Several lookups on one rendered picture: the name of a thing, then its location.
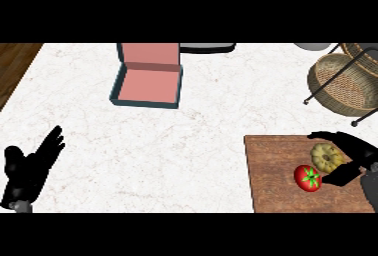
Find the yellow round squash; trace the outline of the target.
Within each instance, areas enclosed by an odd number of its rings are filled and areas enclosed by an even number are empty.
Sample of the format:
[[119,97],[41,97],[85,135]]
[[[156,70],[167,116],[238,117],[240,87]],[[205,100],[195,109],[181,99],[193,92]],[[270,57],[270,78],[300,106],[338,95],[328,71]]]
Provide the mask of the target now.
[[310,156],[316,169],[328,174],[345,163],[341,151],[328,143],[317,143],[313,146]]

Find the red tomato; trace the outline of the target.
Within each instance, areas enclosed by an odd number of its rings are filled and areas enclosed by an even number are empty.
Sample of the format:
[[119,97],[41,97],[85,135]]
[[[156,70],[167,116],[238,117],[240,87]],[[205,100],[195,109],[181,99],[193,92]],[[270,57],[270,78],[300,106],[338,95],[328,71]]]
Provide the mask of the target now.
[[322,177],[317,170],[308,165],[300,165],[294,170],[294,180],[305,192],[316,192],[322,186]]

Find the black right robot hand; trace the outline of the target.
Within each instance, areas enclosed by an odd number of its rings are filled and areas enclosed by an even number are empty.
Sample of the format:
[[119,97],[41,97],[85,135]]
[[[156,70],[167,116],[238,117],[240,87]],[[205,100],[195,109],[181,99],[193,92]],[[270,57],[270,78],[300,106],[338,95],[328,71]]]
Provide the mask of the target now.
[[367,174],[378,174],[378,148],[366,141],[344,132],[328,131],[311,132],[307,138],[331,141],[351,159],[322,178],[323,183],[344,186],[360,175],[360,168]]

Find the brown wooden cutting board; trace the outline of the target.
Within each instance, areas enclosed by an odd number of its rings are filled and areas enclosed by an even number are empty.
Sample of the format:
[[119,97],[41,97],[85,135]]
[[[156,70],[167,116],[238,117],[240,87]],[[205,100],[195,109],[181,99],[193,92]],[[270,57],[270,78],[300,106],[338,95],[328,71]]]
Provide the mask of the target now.
[[305,135],[246,135],[252,209],[257,213],[373,213],[360,181],[344,187],[325,184],[305,192],[294,180],[300,165],[311,165],[310,150],[323,139]]

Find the open pink teal box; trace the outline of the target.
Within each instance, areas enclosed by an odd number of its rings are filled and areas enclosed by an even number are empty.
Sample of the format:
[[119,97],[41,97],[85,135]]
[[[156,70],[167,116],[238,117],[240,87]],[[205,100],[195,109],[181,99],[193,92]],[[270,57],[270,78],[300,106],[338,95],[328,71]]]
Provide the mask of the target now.
[[177,43],[118,43],[121,62],[109,100],[113,105],[177,109],[181,75]]

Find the grey round object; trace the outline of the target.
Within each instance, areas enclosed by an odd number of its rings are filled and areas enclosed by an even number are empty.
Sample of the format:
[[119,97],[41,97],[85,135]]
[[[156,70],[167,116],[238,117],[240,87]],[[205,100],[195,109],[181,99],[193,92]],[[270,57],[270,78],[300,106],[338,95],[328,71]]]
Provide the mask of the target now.
[[294,43],[294,45],[307,51],[322,51],[331,46],[331,43]]

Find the black grey appliance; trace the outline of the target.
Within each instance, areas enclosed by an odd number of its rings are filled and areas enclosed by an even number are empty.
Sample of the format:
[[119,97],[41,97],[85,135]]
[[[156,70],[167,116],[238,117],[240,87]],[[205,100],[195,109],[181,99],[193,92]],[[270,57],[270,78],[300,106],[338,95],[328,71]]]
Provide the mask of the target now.
[[181,43],[180,52],[192,54],[229,53],[235,50],[235,43]]

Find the wicker tiered basket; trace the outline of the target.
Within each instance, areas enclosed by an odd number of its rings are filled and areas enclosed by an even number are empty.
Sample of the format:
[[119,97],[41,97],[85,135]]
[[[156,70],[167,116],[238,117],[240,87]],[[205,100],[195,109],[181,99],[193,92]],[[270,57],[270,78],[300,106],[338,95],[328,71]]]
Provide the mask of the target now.
[[356,117],[356,127],[378,113],[378,43],[338,43],[311,66],[307,85],[304,104],[316,99],[333,113]]

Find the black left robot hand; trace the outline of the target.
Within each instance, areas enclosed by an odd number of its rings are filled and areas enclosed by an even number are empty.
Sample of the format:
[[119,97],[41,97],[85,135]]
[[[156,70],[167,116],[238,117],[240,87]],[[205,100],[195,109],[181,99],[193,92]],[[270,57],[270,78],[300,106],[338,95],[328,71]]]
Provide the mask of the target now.
[[28,156],[23,155],[17,146],[9,146],[4,149],[4,174],[9,178],[0,201],[4,209],[13,210],[19,200],[28,201],[31,205],[35,202],[63,148],[62,127],[56,126],[38,149]]

